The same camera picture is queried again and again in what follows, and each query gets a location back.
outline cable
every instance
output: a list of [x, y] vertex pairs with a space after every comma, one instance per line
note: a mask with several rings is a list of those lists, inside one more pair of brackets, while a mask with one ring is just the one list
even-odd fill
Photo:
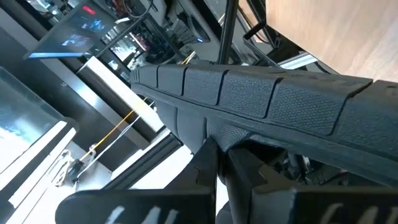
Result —
[[57, 162], [57, 164], [59, 162], [64, 162], [64, 164], [61, 166], [60, 170], [58, 171], [58, 173], [56, 174], [56, 176], [53, 180], [53, 181], [55, 181], [54, 186], [56, 186], [56, 187], [62, 186], [63, 182], [65, 181], [65, 179], [67, 177], [68, 169], [73, 162], [72, 153], [70, 152], [70, 150], [65, 149], [64, 151], [62, 151], [61, 156], [63, 158], [60, 159]]
[[321, 70], [321, 72], [326, 73], [326, 74], [331, 74], [330, 72], [326, 71], [318, 62], [314, 62], [315, 66]]
[[129, 126], [127, 126], [120, 134], [119, 136], [111, 143], [109, 144], [100, 154], [98, 154], [98, 156], [92, 160], [88, 166], [86, 168], [84, 168], [78, 175], [77, 175], [77, 179], [79, 179], [79, 177], [86, 172], [108, 149], [110, 149], [113, 144], [119, 140], [119, 138], [121, 138], [131, 127], [132, 125], [140, 118], [141, 116], [138, 116]]
[[84, 156], [82, 156], [79, 160], [83, 161], [83, 159], [85, 159], [88, 155], [90, 155], [91, 152], [93, 152], [103, 141], [105, 141], [105, 139], [107, 137], [109, 137], [119, 126], [120, 124], [123, 123], [123, 121], [125, 121], [131, 114], [133, 114], [134, 110], [130, 111], [129, 114], [127, 114], [120, 122], [119, 124], [117, 124], [105, 137], [103, 137], [98, 143], [95, 144], [95, 146], [90, 149]]
[[122, 0], [122, 4], [123, 4], [123, 7], [125, 8], [126, 12], [129, 14], [129, 16], [131, 16], [135, 19], [139, 19], [139, 18], [143, 17], [144, 15], [146, 15], [149, 12], [150, 8], [152, 7], [153, 3], [154, 3], [154, 0], [149, 0], [149, 6], [148, 6], [147, 10], [144, 13], [142, 13], [140, 16], [136, 16], [136, 15], [133, 15], [131, 12], [131, 9], [127, 7], [126, 0]]
[[264, 40], [262, 37], [260, 37], [259, 34], [255, 34], [255, 36], [256, 36], [261, 42], [263, 42], [263, 43], [265, 43], [265, 44], [269, 44], [269, 42], [266, 41], [266, 40]]
[[330, 178], [327, 181], [325, 181], [324, 183], [320, 184], [320, 186], [329, 184], [330, 182], [332, 182], [334, 180], [337, 180], [339, 178], [342, 178], [342, 177], [344, 177], [345, 175], [348, 175], [348, 174], [349, 174], [349, 172], [347, 172], [347, 171], [340, 172], [340, 173], [336, 174], [335, 176], [333, 176], [332, 178]]
[[186, 59], [180, 63], [180, 65], [185, 65], [186, 63], [188, 63], [189, 61], [191, 61], [191, 59], [193, 58], [193, 56], [196, 55], [196, 52], [192, 52], [188, 57], [186, 57]]

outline electronic equipment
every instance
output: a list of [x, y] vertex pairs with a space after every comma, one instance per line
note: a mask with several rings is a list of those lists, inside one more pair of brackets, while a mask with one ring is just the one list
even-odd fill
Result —
[[210, 42], [209, 35], [207, 35], [206, 31], [200, 25], [200, 23], [198, 22], [198, 20], [195, 17], [190, 16], [188, 18], [188, 26], [192, 30], [193, 34], [195, 35], [195, 37], [197, 38], [197, 40], [199, 42], [202, 42], [202, 43]]
[[114, 26], [114, 19], [97, 3], [84, 1], [43, 37], [27, 58], [81, 57]]

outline yellow cable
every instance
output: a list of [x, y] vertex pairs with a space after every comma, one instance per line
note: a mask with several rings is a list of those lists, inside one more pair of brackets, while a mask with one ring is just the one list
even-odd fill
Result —
[[110, 136], [110, 135], [114, 132], [114, 130], [116, 130], [116, 129], [120, 126], [120, 124], [123, 123], [123, 121], [125, 121], [130, 115], [132, 115], [133, 112], [134, 112], [134, 110], [130, 111], [130, 113], [127, 114], [127, 115], [119, 122], [119, 124], [117, 124], [105, 137], [103, 137], [99, 142], [97, 142], [97, 144], [95, 144], [95, 146], [94, 146], [92, 149], [90, 149], [84, 156], [82, 156], [82, 157], [80, 158], [80, 161], [83, 161], [83, 159], [85, 159], [85, 158], [86, 158], [88, 155], [90, 155], [90, 153], [92, 153], [98, 146], [100, 146], [100, 144], [101, 144], [103, 141], [105, 141], [105, 139], [106, 139], [108, 136]]
[[190, 57], [192, 57], [192, 55], [195, 54], [195, 53], [196, 53], [196, 52], [192, 52], [188, 57], [186, 57], [186, 59], [185, 59], [183, 62], [180, 63], [180, 65], [185, 65], [185, 63], [187, 63], [188, 59], [189, 59]]

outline red light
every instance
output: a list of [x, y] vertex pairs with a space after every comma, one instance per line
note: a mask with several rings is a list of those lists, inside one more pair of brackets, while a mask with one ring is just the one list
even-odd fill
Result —
[[90, 13], [91, 15], [95, 15], [95, 11], [92, 10], [92, 9], [90, 9], [90, 7], [88, 7], [88, 6], [83, 6], [83, 9], [84, 9], [86, 12]]

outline black metal bar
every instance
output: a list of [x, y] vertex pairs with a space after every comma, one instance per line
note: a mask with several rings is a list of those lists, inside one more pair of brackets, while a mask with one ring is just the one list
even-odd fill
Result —
[[249, 32], [247, 32], [246, 34], [243, 35], [243, 42], [244, 44], [250, 48], [250, 50], [252, 50], [259, 58], [263, 58], [265, 59], [268, 64], [272, 67], [275, 68], [281, 68], [278, 65], [278, 63], [274, 62], [270, 57], [268, 57], [268, 55], [266, 55], [264, 52], [262, 52], [260, 49], [258, 49], [251, 41], [250, 38], [254, 36], [254, 34], [256, 34], [257, 32], [259, 32], [264, 25], [266, 24], [266, 22], [260, 22], [257, 25], [255, 25], [251, 30], [249, 30]]
[[102, 49], [97, 55], [95, 55], [96, 58], [102, 56], [105, 51], [107, 51], [110, 47], [115, 45], [119, 40], [121, 40], [126, 34], [128, 34], [133, 28], [138, 26], [144, 19], [146, 19], [146, 16], [142, 16], [139, 18], [136, 22], [132, 23], [129, 27], [127, 27], [123, 32], [118, 34], [114, 39], [111, 40], [111, 42], [107, 43], [104, 49]]
[[277, 32], [267, 25], [266, 5], [261, 0], [246, 0], [258, 22], [264, 22], [265, 26], [262, 28], [266, 38], [272, 48], [278, 48]]
[[184, 60], [185, 56], [181, 53], [180, 49], [170, 40], [168, 35], [164, 32], [163, 28], [161, 28], [158, 23], [155, 21], [155, 19], [152, 16], [148, 16], [148, 21], [155, 27], [155, 30], [158, 34], [160, 34], [166, 42], [170, 45], [171, 49], [174, 51], [175, 54], [177, 54], [177, 57], [180, 60]]
[[219, 65], [226, 65], [229, 61], [229, 53], [231, 51], [238, 6], [238, 0], [227, 0], [226, 2], [225, 21], [223, 33], [221, 34], [220, 51], [218, 52]]
[[149, 152], [144, 154], [138, 161], [133, 163], [115, 179], [109, 182], [103, 190], [129, 189], [139, 179], [149, 173], [153, 168], [167, 159], [182, 146], [181, 142], [173, 135], [168, 134], [163, 140], [157, 143]]

